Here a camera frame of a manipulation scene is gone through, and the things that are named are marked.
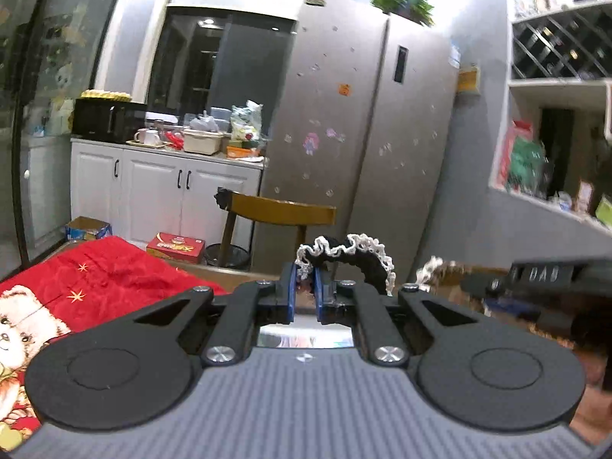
chair backrest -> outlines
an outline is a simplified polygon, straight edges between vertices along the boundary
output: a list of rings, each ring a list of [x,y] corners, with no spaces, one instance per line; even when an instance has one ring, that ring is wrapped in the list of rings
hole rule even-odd
[[[219,267],[225,267],[227,263],[236,216],[259,223],[298,227],[295,249],[305,242],[307,226],[333,225],[336,221],[336,208],[327,205],[309,205],[248,196],[226,188],[218,189],[215,200],[219,207],[228,211],[218,256]]]

silver refrigerator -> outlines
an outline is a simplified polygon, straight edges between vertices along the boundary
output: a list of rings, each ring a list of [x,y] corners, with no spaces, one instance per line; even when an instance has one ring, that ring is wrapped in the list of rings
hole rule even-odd
[[[351,0],[304,5],[273,116],[261,195],[336,206],[342,240],[378,238],[397,282],[412,266],[436,184],[457,84],[450,40]],[[292,257],[295,228],[257,224],[253,270]],[[344,278],[359,272],[342,266]]]

mug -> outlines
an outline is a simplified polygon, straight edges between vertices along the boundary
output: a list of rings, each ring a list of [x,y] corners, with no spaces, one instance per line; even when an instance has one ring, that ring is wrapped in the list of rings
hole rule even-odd
[[[139,129],[134,134],[134,141],[143,145],[158,145],[161,143],[159,133],[154,129]]]

trash can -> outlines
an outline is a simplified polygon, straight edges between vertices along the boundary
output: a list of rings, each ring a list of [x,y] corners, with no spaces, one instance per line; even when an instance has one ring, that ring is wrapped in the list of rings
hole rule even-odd
[[[221,250],[221,243],[214,243],[206,247],[204,250],[204,258],[206,259],[207,265],[217,265],[219,250]],[[246,271],[249,268],[251,256],[243,247],[230,245],[229,253],[225,267],[228,269],[238,269],[240,271]]]

green plant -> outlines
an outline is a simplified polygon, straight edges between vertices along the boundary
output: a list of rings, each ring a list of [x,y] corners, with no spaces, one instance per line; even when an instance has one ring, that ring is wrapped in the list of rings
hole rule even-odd
[[[433,6],[427,3],[427,0],[372,0],[371,3],[386,14],[402,15],[424,26],[433,25],[431,19]]]

